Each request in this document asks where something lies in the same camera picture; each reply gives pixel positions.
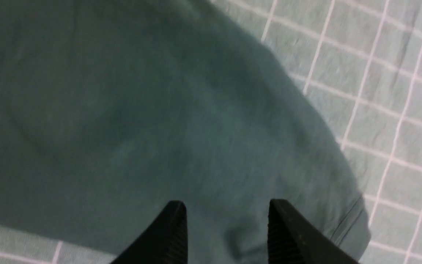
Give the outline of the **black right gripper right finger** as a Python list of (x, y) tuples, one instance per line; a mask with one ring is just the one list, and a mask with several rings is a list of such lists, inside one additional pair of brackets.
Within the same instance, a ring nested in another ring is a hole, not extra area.
[(308, 222), (286, 199), (269, 203), (269, 264), (357, 264)]

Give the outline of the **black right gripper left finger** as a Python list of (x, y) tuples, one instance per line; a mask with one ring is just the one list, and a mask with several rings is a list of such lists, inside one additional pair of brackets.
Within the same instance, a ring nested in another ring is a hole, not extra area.
[(175, 200), (112, 264), (187, 264), (188, 254), (186, 206)]

